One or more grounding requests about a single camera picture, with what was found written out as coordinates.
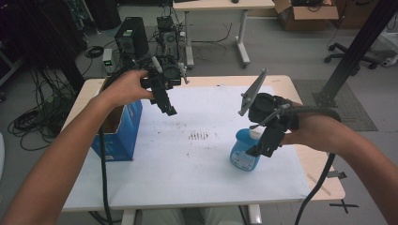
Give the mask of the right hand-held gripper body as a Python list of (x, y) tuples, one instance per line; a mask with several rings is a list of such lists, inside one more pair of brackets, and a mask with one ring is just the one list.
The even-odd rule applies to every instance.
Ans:
[(290, 112), (293, 103), (286, 98), (260, 93), (259, 90), (267, 77), (267, 69), (262, 68), (260, 75), (245, 93), (241, 93), (240, 116), (249, 113), (248, 117), (253, 125), (250, 129), (258, 127), (272, 127), (275, 122), (280, 122), (284, 129), (298, 129), (299, 119)]

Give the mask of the blue bottle with white cap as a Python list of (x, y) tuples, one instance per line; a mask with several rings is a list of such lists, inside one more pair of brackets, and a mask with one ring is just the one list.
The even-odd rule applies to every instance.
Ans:
[(258, 144), (263, 131), (262, 128), (256, 127), (243, 128), (237, 132), (237, 140), (230, 153), (230, 161), (233, 165), (246, 172), (256, 167), (259, 157), (253, 157), (247, 154), (247, 151)]

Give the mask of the blue cardboard box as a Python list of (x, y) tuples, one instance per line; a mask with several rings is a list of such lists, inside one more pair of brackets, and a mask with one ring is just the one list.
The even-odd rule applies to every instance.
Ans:
[(106, 161), (133, 160), (143, 105), (136, 100), (114, 108), (103, 124)]

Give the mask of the person's left hand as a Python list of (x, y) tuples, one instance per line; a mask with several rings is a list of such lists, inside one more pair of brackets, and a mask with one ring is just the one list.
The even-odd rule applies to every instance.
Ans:
[(142, 87), (140, 81), (146, 78), (146, 70), (131, 70), (121, 75), (97, 96), (99, 103), (107, 109), (132, 103), (138, 99), (153, 99), (151, 91)]

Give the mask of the person's right hand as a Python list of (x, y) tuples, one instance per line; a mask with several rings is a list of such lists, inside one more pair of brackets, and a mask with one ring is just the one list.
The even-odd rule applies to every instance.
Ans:
[(302, 144), (315, 150), (337, 154), (340, 144), (336, 140), (343, 125), (337, 120), (318, 113), (304, 113), (298, 117), (299, 129), (283, 137), (281, 145)]

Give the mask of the small black computer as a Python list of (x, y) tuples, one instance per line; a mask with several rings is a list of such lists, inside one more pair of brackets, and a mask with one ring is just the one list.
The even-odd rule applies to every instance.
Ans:
[(164, 54), (171, 55), (179, 60), (178, 37), (174, 21), (171, 16), (157, 18), (159, 41)]

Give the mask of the black computer tower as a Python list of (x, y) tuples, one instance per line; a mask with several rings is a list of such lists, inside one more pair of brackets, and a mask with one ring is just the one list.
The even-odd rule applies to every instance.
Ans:
[(149, 51), (149, 46), (143, 18), (127, 17), (115, 35), (115, 42), (122, 53), (133, 55), (135, 58), (144, 57)]

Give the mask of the beige tape strip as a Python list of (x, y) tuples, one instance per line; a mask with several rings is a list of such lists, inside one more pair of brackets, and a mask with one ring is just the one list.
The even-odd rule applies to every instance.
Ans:
[(320, 175), (320, 177), (318, 179), (315, 179), (311, 174), (307, 174), (307, 177), (314, 182), (314, 188), (312, 190), (313, 195), (315, 195), (319, 190), (322, 190), (323, 192), (325, 192), (328, 196), (331, 195), (331, 192), (326, 189), (323, 184), (326, 180), (326, 176), (325, 175)]

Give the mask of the white table leg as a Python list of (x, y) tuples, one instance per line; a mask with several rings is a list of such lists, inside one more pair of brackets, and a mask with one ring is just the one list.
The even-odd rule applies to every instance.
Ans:
[(262, 225), (261, 210), (258, 204), (248, 206), (248, 216), (250, 225)]
[(123, 212), (121, 225), (134, 225), (135, 219), (136, 219), (136, 210), (135, 209), (126, 209)]

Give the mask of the white table mat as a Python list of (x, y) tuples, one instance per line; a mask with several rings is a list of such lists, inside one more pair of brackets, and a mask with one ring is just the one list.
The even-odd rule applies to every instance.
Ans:
[(230, 162), (242, 86), (178, 87), (168, 116), (143, 103), (133, 160), (102, 164), (89, 152), (65, 210), (184, 207), (299, 201), (310, 189), (297, 152), (285, 146), (245, 172)]

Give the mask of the white-legged wooden table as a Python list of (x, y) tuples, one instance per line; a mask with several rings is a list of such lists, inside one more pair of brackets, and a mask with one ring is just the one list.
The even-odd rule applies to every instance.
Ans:
[(273, 0), (172, 0), (173, 9), (184, 13), (185, 23), (185, 56), (188, 68), (194, 67), (194, 56), (190, 33), (190, 16), (194, 11), (204, 11), (209, 14), (211, 11), (232, 11), (240, 12), (239, 32), (236, 36), (236, 44), (239, 55), (241, 56), (242, 66), (245, 68), (251, 63), (249, 55), (244, 45), (244, 34), (249, 11), (251, 9), (270, 9), (274, 8)]

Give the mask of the black tape cross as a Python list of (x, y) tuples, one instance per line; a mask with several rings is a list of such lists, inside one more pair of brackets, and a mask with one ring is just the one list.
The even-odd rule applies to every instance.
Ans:
[(330, 207), (341, 207), (343, 210), (344, 210), (344, 212), (346, 213), (346, 214), (348, 214), (349, 213), (349, 209), (350, 208), (359, 208), (359, 206), (357, 205), (357, 204), (353, 204), (353, 203), (346, 203), (345, 201), (344, 201), (344, 199), (341, 199), (339, 202), (335, 202), (335, 203), (331, 203), (330, 205), (329, 205)]

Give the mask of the open brown cardboard box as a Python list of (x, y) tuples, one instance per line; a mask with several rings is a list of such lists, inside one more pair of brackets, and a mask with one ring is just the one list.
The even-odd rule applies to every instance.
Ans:
[(285, 31), (321, 31), (339, 18), (331, 0), (273, 0), (277, 19)]

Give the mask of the dark brown cardboard box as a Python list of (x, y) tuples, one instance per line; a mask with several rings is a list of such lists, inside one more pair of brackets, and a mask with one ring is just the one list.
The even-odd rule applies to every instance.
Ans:
[(338, 20), (331, 23), (339, 29), (360, 29), (379, 0), (332, 0), (337, 7)]

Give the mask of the white equipment base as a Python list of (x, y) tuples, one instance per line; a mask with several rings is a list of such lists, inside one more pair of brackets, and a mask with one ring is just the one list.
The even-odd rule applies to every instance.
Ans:
[(398, 62), (398, 33), (384, 31), (380, 34), (378, 40), (387, 45), (394, 52), (394, 56), (387, 57), (382, 62), (382, 66), (387, 68), (395, 65)]

